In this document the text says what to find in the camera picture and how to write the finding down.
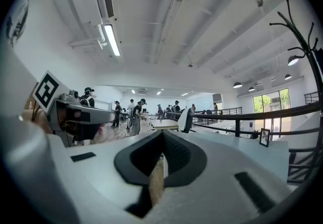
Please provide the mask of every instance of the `white table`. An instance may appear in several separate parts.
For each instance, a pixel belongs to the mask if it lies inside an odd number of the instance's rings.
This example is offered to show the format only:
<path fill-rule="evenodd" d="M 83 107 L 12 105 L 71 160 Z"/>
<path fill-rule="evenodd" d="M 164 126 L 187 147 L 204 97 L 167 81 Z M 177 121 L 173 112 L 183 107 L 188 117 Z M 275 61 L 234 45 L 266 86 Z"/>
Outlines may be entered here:
<path fill-rule="evenodd" d="M 153 126 L 155 130 L 165 130 L 165 129 L 177 129 L 177 122 L 169 119 L 160 120 L 150 120 L 150 126 Z"/>

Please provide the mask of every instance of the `ceiling light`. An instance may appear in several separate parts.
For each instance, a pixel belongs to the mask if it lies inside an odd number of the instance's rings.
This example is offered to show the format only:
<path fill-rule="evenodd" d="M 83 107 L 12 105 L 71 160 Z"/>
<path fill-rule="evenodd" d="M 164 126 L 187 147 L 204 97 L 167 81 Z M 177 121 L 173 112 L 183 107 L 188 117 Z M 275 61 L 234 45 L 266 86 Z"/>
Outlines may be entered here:
<path fill-rule="evenodd" d="M 116 38 L 115 35 L 113 33 L 113 29 L 111 25 L 105 25 L 104 26 L 106 35 L 109 39 L 110 45 L 112 47 L 113 53 L 115 53 L 115 56 L 119 57 L 120 56 L 120 52 L 117 46 L 117 42 L 116 42 Z"/>
<path fill-rule="evenodd" d="M 294 65 L 297 62 L 298 62 L 298 58 L 296 58 L 294 55 L 288 58 L 288 66 Z"/>
<path fill-rule="evenodd" d="M 242 84 L 240 82 L 236 82 L 233 87 L 236 89 L 236 88 L 240 88 L 242 87 Z"/>

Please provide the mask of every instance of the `backpack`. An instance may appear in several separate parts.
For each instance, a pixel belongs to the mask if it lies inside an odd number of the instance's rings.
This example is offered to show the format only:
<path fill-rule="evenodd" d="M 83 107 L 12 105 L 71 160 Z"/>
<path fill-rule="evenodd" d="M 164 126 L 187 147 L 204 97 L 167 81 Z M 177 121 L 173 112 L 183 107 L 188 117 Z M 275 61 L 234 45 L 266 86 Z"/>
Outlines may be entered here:
<path fill-rule="evenodd" d="M 80 100 L 80 104 L 81 105 L 85 105 L 85 106 L 90 106 L 90 99 L 91 99 L 92 97 L 91 96 L 89 96 L 88 98 L 83 98 L 83 99 L 81 99 Z"/>

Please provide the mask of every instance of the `black shirt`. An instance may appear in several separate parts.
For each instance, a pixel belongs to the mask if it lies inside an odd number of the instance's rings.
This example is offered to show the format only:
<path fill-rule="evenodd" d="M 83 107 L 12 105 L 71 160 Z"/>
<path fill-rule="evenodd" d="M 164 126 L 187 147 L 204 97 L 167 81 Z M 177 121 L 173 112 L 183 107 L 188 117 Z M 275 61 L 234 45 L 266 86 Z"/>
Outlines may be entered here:
<path fill-rule="evenodd" d="M 141 112 L 141 106 L 140 105 L 136 105 L 133 110 L 132 110 L 132 115 L 135 116 L 136 115 L 136 110 L 138 110 L 138 112 Z"/>
<path fill-rule="evenodd" d="M 81 97 L 79 97 L 79 100 L 82 100 L 82 99 L 87 99 L 90 95 L 83 95 Z M 89 103 L 90 103 L 90 107 L 94 107 L 94 99 L 93 97 L 89 99 Z"/>
<path fill-rule="evenodd" d="M 117 112 L 115 112 L 116 113 L 116 115 L 120 115 L 120 113 L 121 113 L 121 111 L 122 111 L 122 108 L 121 108 L 121 106 L 120 105 L 117 105 L 116 106 L 116 110 L 118 110 L 119 109 L 119 111 L 117 111 Z"/>

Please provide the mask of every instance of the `window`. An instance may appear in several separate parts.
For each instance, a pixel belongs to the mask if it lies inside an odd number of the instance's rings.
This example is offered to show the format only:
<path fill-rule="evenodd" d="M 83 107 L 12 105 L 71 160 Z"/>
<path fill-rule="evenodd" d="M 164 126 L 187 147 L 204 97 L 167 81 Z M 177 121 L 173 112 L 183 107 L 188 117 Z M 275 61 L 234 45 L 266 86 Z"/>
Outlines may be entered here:
<path fill-rule="evenodd" d="M 265 113 L 291 108 L 289 90 L 280 91 L 253 97 L 253 107 L 255 113 Z M 269 129 L 271 132 L 290 132 L 291 117 L 265 119 L 255 121 L 255 130 L 260 131 L 261 128 Z M 272 140 L 278 139 L 278 135 L 271 136 Z"/>

